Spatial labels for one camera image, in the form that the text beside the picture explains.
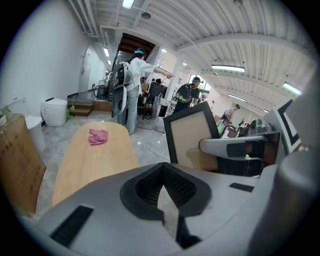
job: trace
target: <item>person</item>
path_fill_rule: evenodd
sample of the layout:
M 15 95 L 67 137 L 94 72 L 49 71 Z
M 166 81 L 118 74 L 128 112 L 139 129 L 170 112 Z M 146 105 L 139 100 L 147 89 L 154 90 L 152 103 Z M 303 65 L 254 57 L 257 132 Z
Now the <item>person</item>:
M 200 90 L 198 88 L 200 82 L 200 78 L 195 76 L 192 80 L 192 83 L 186 83 L 178 89 L 178 91 L 175 94 L 177 103 L 172 114 L 189 108 L 190 104 L 193 102 L 194 99 L 200 98 Z
M 226 126 L 232 125 L 232 118 L 234 117 L 234 113 L 239 109 L 239 104 L 235 104 L 234 107 L 224 112 L 224 114 L 221 117 L 221 131 L 223 131 Z
M 214 104 L 215 104 L 215 101 L 214 100 L 211 100 L 211 112 L 213 113 L 214 112 Z
M 201 98 L 198 99 L 197 104 L 200 104 L 200 103 L 205 102 L 205 101 L 206 101 L 206 96 L 202 94 L 202 95 L 201 95 Z
M 157 65 L 151 65 L 145 62 L 144 58 L 144 49 L 138 48 L 134 51 L 134 54 L 128 60 L 128 63 L 130 63 L 128 70 L 132 76 L 132 83 L 126 85 L 125 87 L 128 116 L 126 121 L 126 111 L 124 110 L 118 115 L 118 123 L 122 126 L 125 126 L 129 134 L 132 134 L 136 127 L 138 97 L 142 94 L 140 81 L 142 73 L 156 72 L 166 76 L 168 79 L 172 77 L 170 73 L 159 68 Z

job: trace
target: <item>cardboard box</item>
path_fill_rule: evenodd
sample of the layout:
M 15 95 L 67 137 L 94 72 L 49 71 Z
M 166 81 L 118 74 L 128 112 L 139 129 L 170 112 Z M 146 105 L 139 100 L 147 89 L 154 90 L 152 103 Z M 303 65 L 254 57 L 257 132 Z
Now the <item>cardboard box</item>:
M 24 116 L 14 114 L 0 129 L 0 181 L 9 200 L 35 213 L 45 170 Z
M 144 83 L 141 85 L 141 89 L 143 92 L 148 92 L 149 90 L 149 84 L 148 83 Z

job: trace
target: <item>black rubber pad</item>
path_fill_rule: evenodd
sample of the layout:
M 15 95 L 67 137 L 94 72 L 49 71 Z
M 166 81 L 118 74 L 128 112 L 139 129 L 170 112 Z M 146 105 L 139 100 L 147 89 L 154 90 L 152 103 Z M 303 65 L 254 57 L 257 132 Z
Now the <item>black rubber pad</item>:
M 240 183 L 232 183 L 229 187 L 237 190 L 247 191 L 247 192 L 252 192 L 252 190 L 254 190 L 255 188 L 254 186 L 244 185 Z
M 212 196 L 210 186 L 204 181 L 169 163 L 158 163 L 129 179 L 121 187 L 120 198 L 123 205 L 138 218 L 164 221 L 163 211 L 157 208 L 163 186 L 182 217 L 201 214 Z
M 80 205 L 50 236 L 59 244 L 68 247 L 93 212 L 92 208 Z

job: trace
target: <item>pink cloth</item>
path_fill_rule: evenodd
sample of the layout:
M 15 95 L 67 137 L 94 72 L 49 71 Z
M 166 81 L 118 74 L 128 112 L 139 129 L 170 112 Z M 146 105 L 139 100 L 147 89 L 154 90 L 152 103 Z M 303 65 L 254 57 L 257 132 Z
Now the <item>pink cloth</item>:
M 89 136 L 88 141 L 90 145 L 100 145 L 108 140 L 109 133 L 105 130 L 90 129 L 89 133 L 93 136 Z

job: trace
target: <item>desk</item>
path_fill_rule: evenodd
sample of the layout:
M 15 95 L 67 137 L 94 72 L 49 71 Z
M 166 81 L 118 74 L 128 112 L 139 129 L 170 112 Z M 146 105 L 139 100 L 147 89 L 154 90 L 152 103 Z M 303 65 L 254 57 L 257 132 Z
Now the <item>desk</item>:
M 108 141 L 91 146 L 89 129 L 109 132 Z M 76 131 L 65 152 L 53 192 L 52 206 L 85 185 L 139 167 L 127 129 L 112 122 L 87 123 Z

